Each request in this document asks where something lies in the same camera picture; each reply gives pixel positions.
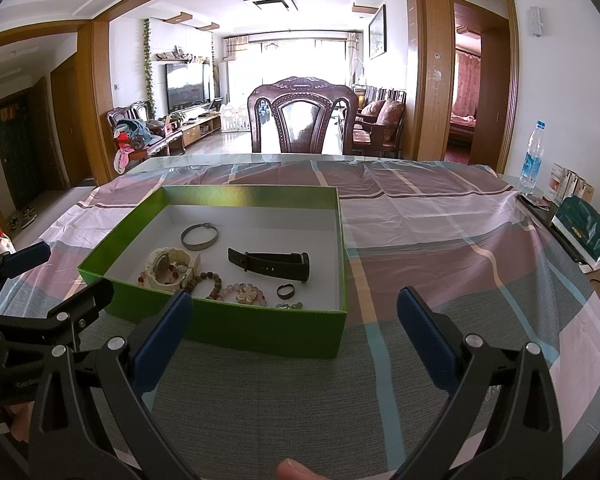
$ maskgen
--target red cushion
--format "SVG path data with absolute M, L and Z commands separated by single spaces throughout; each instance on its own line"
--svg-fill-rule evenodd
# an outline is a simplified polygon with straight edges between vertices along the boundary
M 362 111 L 360 113 L 362 115 L 371 115 L 373 117 L 377 117 L 380 113 L 380 110 L 382 110 L 382 107 L 384 106 L 384 102 L 385 101 L 373 101 L 372 103 L 369 103 L 367 106 L 362 108 Z
M 397 126 L 404 112 L 404 105 L 398 101 L 387 101 L 382 106 L 376 124 L 379 126 Z

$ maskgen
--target bed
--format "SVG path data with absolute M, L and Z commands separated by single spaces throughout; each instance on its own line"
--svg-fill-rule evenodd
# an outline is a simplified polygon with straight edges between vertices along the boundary
M 161 167 L 170 164 L 179 166 Z M 78 264 L 163 184 L 336 186 L 342 208 L 349 314 L 336 359 L 183 341 L 147 400 L 202 478 L 272 478 L 287 456 L 331 480 L 387 478 L 445 400 L 396 319 L 405 285 L 464 333 L 503 348 L 540 344 L 557 391 L 565 472 L 600 431 L 600 300 L 514 189 L 477 166 L 288 154 L 152 159 L 96 188 L 43 234 L 49 262 L 7 284 L 0 313 L 41 317 L 79 290 Z M 131 329 L 102 313 L 83 348 Z M 126 452 L 97 401 L 113 445 Z M 485 426 L 482 416 L 457 462 L 471 458 Z
M 474 140 L 475 117 L 460 117 L 451 114 L 449 121 L 449 140 L 452 142 L 471 143 Z

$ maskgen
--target finger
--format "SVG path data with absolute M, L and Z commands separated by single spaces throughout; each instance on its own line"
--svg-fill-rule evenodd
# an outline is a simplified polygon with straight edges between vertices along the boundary
M 290 458 L 280 462 L 276 475 L 278 480 L 327 480 L 324 476 L 317 475 Z
M 29 430 L 31 427 L 31 414 L 33 412 L 33 402 L 23 405 L 13 417 L 11 423 L 11 435 L 19 442 L 29 442 Z

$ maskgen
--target floor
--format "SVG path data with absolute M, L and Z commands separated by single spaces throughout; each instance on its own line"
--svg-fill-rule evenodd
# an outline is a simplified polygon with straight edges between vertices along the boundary
M 217 132 L 187 146 L 187 155 L 216 153 L 251 153 L 250 132 Z M 262 153 L 280 153 L 280 142 L 274 121 L 262 125 Z M 322 153 L 342 155 L 342 140 L 337 121 L 332 121 L 324 137 Z
M 74 187 L 67 190 L 48 190 L 33 200 L 36 219 L 15 235 L 10 234 L 17 251 L 29 247 L 49 229 L 72 205 L 86 200 L 94 186 Z
M 469 153 L 471 153 L 470 144 L 452 144 L 446 146 L 445 162 L 459 162 L 460 164 L 469 164 Z

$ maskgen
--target picture frame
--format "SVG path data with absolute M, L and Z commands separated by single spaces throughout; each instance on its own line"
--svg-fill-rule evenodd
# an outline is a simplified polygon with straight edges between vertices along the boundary
M 378 9 L 369 23 L 369 59 L 386 52 L 386 6 Z

